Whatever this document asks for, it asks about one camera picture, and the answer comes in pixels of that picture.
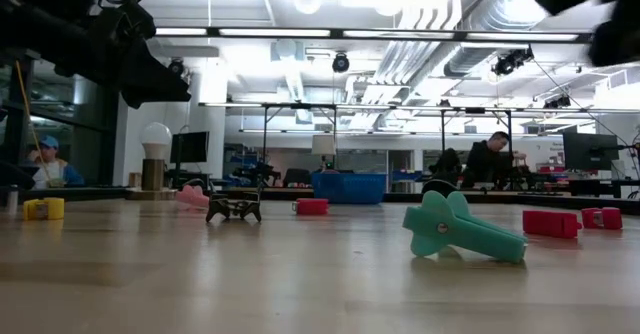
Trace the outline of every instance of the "teal foam toy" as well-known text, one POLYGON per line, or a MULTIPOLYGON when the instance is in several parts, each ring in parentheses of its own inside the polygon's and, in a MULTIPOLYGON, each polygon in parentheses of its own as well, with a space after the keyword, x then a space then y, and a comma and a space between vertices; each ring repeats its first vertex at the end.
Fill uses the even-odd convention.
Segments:
POLYGON ((407 208, 402 226, 413 232, 411 251, 419 257, 455 245, 519 263, 527 244, 527 238, 473 217, 461 192, 452 192, 446 199, 438 192, 426 192, 422 206, 407 208))

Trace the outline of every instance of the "blue plastic bin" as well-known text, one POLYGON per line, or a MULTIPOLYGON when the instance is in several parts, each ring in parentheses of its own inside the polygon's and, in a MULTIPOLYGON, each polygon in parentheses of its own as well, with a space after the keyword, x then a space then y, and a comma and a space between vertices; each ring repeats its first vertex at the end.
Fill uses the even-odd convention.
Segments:
POLYGON ((386 174, 323 174, 311 177, 316 198, 332 204, 379 204, 384 199, 386 174))

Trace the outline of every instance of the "black equipment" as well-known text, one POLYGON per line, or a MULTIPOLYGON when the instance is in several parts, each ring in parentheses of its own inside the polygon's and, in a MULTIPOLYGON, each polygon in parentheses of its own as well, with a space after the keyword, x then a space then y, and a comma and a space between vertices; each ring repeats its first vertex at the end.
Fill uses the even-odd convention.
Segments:
POLYGON ((171 140, 172 163, 204 163, 207 161, 209 132, 174 134, 171 140))
POLYGON ((512 50, 509 54, 498 57, 496 65, 491 67, 491 71, 495 75, 509 75, 514 70, 520 68, 525 62, 534 58, 531 47, 526 50, 512 50))
POLYGON ((574 170, 611 170, 617 160, 615 135, 563 133, 565 168, 574 170))
POLYGON ((333 59, 333 65, 331 65, 331 68, 333 68, 333 71, 335 73, 344 73, 349 70, 349 59, 347 59, 347 54, 336 54, 335 59, 333 59))
POLYGON ((233 175, 249 179, 251 187, 268 187, 269 178, 272 179, 271 185, 275 186, 276 181, 282 177, 280 172, 273 170, 273 166, 263 162, 257 162, 252 168, 236 168, 233 175))
MULTIPOLYGON (((587 0, 536 0, 552 15, 557 15, 587 0)), ((640 15, 637 9, 640 0, 600 0, 603 3, 615 1, 608 22, 595 31, 589 49, 589 58, 595 66, 607 66, 635 61, 640 55, 640 15)))
POLYGON ((225 220, 230 220, 231 216, 239 216, 240 219, 253 214, 258 222, 262 221, 260 214, 260 198, 257 200, 229 200, 226 198, 211 199, 206 222, 210 222, 216 214, 222 214, 225 220))
POLYGON ((58 75, 79 74, 145 102, 189 101, 189 85, 156 60, 146 40, 156 33, 141 0, 0 0, 0 65, 32 57, 55 64, 58 75), (102 8, 99 14, 90 15, 102 8))

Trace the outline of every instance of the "baseball cap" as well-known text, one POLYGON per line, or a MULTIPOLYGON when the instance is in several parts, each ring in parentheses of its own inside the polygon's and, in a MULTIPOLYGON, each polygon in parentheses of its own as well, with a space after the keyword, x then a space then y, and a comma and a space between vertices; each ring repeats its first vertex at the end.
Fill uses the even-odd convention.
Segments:
POLYGON ((46 145, 49 148, 58 149, 58 139, 52 137, 51 135, 45 135, 40 137, 40 144, 46 145))

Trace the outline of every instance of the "lamp shade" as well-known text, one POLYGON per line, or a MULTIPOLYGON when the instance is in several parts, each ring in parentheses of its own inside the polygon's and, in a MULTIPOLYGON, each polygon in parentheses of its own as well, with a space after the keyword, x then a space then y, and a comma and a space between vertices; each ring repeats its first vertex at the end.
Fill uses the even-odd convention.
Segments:
POLYGON ((164 159, 164 154, 171 145, 171 131, 164 124, 151 123, 140 133, 140 143, 144 148, 145 158, 164 159))
POLYGON ((336 142, 333 139, 333 135, 314 135, 311 154, 336 155, 336 142))

